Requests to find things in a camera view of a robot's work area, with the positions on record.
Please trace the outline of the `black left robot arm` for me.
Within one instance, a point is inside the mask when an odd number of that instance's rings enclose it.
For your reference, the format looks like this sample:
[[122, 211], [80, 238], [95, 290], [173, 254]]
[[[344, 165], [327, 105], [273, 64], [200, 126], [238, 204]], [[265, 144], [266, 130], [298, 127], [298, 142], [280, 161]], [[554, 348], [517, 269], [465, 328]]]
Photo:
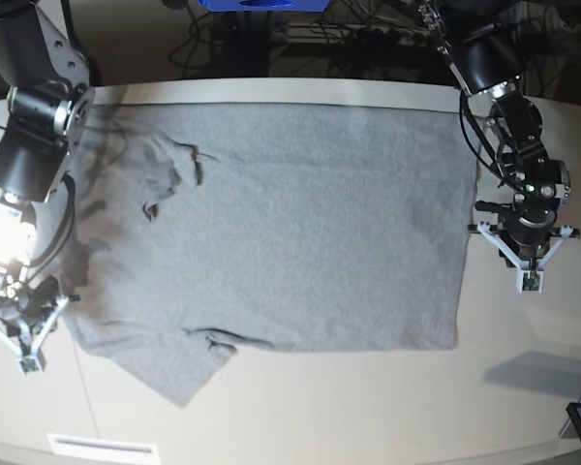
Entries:
[[570, 178], [565, 163], [548, 155], [540, 112], [520, 88], [526, 64], [500, 18], [509, 5], [421, 1], [417, 8], [459, 83], [461, 128], [480, 143], [475, 157], [513, 192], [508, 203], [477, 201], [476, 210], [498, 222], [471, 230], [493, 239], [510, 266], [536, 272], [573, 234], [556, 225]]

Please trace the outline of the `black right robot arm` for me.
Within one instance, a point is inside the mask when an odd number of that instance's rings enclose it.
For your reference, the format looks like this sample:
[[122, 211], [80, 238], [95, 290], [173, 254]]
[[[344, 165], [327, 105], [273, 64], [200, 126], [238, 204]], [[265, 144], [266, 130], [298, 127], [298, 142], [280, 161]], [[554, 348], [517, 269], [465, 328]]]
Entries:
[[0, 1], [0, 76], [10, 86], [0, 140], [0, 188], [26, 212], [67, 190], [64, 216], [46, 249], [29, 262], [41, 271], [75, 224], [75, 182], [68, 175], [94, 102], [90, 65], [71, 33], [62, 33], [36, 1]]

